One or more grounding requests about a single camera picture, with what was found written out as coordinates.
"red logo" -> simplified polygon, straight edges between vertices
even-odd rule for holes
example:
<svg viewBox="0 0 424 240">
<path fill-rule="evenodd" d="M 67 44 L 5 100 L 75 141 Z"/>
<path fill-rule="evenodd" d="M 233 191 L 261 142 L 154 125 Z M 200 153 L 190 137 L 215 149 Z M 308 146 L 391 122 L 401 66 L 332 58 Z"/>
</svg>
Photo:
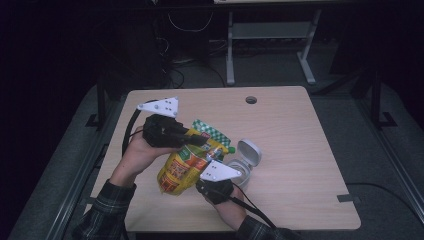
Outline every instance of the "red logo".
<svg viewBox="0 0 424 240">
<path fill-rule="evenodd" d="M 205 132 L 202 132 L 202 134 L 200 134 L 200 136 L 206 137 L 206 138 L 211 138 L 211 135 L 209 135 L 208 133 L 205 133 Z"/>
</svg>

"wrist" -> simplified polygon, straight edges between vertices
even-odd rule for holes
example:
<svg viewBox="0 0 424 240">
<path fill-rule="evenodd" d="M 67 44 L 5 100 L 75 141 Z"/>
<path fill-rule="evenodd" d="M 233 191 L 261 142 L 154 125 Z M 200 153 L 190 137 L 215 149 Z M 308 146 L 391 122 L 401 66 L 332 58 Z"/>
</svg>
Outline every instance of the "wrist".
<svg viewBox="0 0 424 240">
<path fill-rule="evenodd" d="M 112 173 L 112 176 L 109 179 L 109 182 L 115 186 L 119 187 L 132 187 L 134 185 L 137 174 L 132 174 L 123 167 L 120 167 L 120 164 L 115 168 Z"/>
<path fill-rule="evenodd" d="M 246 218 L 246 216 L 241 216 L 241 217 L 235 219 L 234 222 L 229 224 L 230 227 L 232 229 L 234 229 L 235 231 L 238 231 L 240 229 L 241 225 L 243 224 L 245 218 Z"/>
</svg>

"green label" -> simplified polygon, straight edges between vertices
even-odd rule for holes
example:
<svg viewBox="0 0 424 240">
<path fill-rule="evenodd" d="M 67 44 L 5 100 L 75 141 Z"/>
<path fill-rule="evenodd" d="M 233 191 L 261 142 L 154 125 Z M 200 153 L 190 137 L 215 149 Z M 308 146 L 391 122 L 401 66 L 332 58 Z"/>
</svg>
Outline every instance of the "green label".
<svg viewBox="0 0 424 240">
<path fill-rule="evenodd" d="M 187 149 L 186 146 L 184 146 L 183 149 L 178 152 L 178 155 L 184 162 L 190 159 L 190 151 Z"/>
</svg>

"hand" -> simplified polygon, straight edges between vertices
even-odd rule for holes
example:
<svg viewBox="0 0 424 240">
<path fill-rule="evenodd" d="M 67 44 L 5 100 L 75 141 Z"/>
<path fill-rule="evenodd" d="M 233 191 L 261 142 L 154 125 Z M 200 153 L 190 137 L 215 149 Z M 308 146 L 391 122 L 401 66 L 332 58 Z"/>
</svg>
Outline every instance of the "hand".
<svg viewBox="0 0 424 240">
<path fill-rule="evenodd" d="M 244 200 L 243 194 L 238 188 L 234 188 L 234 191 L 231 193 L 231 197 L 236 197 L 240 200 Z M 246 209 L 239 206 L 238 204 L 228 200 L 220 204 L 214 205 L 208 201 L 218 212 L 221 219 L 232 229 L 238 230 L 246 218 Z"/>
<path fill-rule="evenodd" d="M 115 170 L 109 182 L 122 187 L 132 187 L 138 174 L 149 167 L 153 161 L 164 154 L 178 151 L 178 148 L 154 148 L 151 147 L 142 134 L 143 127 L 136 129 L 127 150 Z"/>
</svg>

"chip bag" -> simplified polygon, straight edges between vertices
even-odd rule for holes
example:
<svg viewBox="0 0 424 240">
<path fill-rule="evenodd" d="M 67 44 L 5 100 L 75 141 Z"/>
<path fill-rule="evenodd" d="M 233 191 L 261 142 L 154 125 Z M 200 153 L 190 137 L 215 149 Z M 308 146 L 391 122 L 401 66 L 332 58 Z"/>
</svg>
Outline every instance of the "chip bag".
<svg viewBox="0 0 424 240">
<path fill-rule="evenodd" d="M 193 186 L 211 160 L 222 162 L 224 156 L 233 153 L 231 140 L 208 124 L 195 120 L 186 135 L 202 135 L 209 138 L 203 146 L 184 145 L 172 153 L 159 171 L 157 180 L 163 193 L 180 195 Z"/>
</svg>

